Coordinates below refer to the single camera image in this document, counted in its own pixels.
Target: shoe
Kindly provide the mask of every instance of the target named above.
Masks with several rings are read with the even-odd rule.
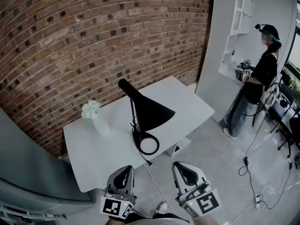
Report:
[[[223,122],[224,122],[227,126],[230,127],[230,125],[229,125],[228,122],[227,122],[227,118],[226,118],[226,117],[223,118]]]
[[[233,137],[230,135],[228,128],[223,128],[223,133],[227,136],[230,137],[231,139],[236,139],[236,137]]]
[[[166,202],[161,202],[155,210],[155,213],[165,214],[168,209],[168,204]]]

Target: jeans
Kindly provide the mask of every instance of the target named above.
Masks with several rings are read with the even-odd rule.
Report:
[[[154,214],[152,219],[157,219],[157,218],[177,218],[180,220],[184,220],[172,213],[165,213],[165,214],[156,213],[156,214]],[[128,217],[126,218],[125,224],[130,224],[130,223],[136,222],[138,220],[142,220],[142,219],[147,219],[147,218],[137,215],[136,213],[129,213]]]
[[[229,125],[228,131],[232,137],[237,137],[240,133],[247,119],[245,115],[252,115],[254,106],[255,104],[248,102],[241,92],[236,97],[231,110],[225,116],[225,120]]]

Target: white flower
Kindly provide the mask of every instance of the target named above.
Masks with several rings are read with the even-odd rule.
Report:
[[[94,100],[89,100],[88,103],[82,106],[82,118],[93,118],[99,112],[101,104]]]

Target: concrete floor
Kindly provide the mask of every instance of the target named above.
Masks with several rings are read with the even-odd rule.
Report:
[[[246,174],[243,177],[238,175],[239,168],[244,165],[244,154],[255,137],[250,123],[251,119],[248,119],[245,129],[239,137],[232,140],[223,134],[219,124],[213,119],[209,119],[201,125],[196,135],[192,135],[191,144],[176,156],[171,158],[164,152],[152,160],[153,165],[149,168],[150,172],[176,215],[191,221],[190,216],[175,201],[177,189],[171,172],[174,161],[183,161],[200,167],[207,179],[211,181],[213,188],[218,190],[222,207],[212,212],[211,215],[219,225],[230,223],[246,208],[249,209],[237,218],[232,223],[233,225],[288,225],[293,220],[300,210],[300,171],[292,168],[284,194],[278,205],[272,210],[254,209],[249,175]],[[283,138],[275,131],[270,134],[273,127],[266,119],[248,153],[249,170],[255,193],[258,194],[262,189],[263,199],[267,203],[270,202],[274,193],[263,186],[281,193],[289,175],[286,158],[287,145],[281,151],[277,150],[277,146],[281,144]],[[296,147],[292,146],[292,159],[296,154]],[[143,166],[135,170],[135,183],[134,191],[138,196],[135,209],[144,216],[151,217],[163,198]],[[99,191],[95,190],[93,194],[95,198],[99,198]],[[273,206],[279,197],[279,195],[274,195],[270,206]],[[107,216],[100,214],[99,204],[96,203],[93,208],[68,216],[59,224],[103,225],[107,220]]]

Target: lamp base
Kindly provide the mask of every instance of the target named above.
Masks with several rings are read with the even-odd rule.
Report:
[[[137,149],[142,154],[144,154],[144,155],[153,155],[153,154],[155,154],[158,151],[158,149],[159,149],[159,141],[158,141],[158,139],[155,136],[153,136],[153,135],[151,135],[149,133],[146,133],[146,132],[140,132],[140,131],[138,131],[136,129],[133,130],[132,135],[133,135],[133,140],[135,142],[135,145],[136,145]],[[142,143],[142,141],[144,139],[153,139],[156,142],[157,147],[156,147],[156,149],[155,149],[154,152],[147,153],[147,152],[144,152],[141,149],[141,143]]]

